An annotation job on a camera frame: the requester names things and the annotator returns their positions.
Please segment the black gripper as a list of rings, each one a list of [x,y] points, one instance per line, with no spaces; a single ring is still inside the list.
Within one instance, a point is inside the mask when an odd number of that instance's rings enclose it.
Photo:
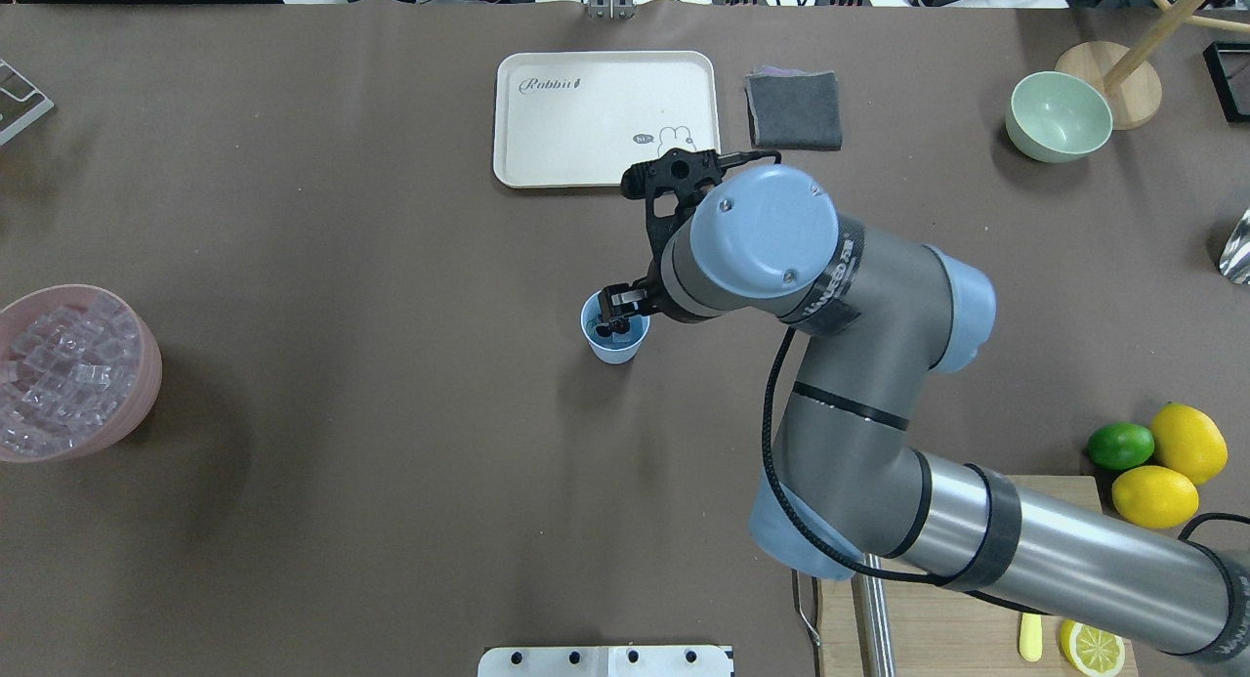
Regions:
[[[662,254],[679,229],[692,217],[705,194],[722,184],[719,152],[670,147],[651,161],[631,165],[622,174],[625,199],[645,204],[645,232],[652,254],[648,274],[599,291],[600,334],[629,334],[632,316],[664,314],[674,321],[705,321],[709,316],[680,306],[662,280]]]

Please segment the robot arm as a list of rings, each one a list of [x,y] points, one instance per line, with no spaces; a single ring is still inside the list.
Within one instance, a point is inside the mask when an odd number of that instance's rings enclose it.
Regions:
[[[776,151],[672,147],[622,174],[646,276],[599,295],[600,334],[740,309],[785,334],[765,383],[756,543],[812,577],[866,575],[1058,615],[1248,673],[1248,561],[1086,511],[975,463],[911,448],[926,375],[964,368],[994,329],[978,269],[868,229]]]

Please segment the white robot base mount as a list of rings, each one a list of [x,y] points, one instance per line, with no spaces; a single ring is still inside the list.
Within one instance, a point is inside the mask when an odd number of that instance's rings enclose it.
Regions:
[[[735,676],[732,650],[715,645],[496,647],[478,676]]]

